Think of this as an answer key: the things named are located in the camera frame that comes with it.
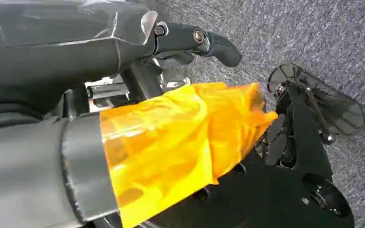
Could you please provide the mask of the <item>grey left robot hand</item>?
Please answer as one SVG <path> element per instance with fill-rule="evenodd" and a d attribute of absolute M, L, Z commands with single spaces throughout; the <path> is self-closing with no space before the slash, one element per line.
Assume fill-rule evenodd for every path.
<path fill-rule="evenodd" d="M 163 92 L 147 59 L 240 52 L 125 0 L 0 0 L 0 228 L 78 228 L 117 213 L 132 228 L 217 185 L 277 119 L 257 83 Z M 53 115 L 65 93 L 131 71 L 137 104 Z"/>

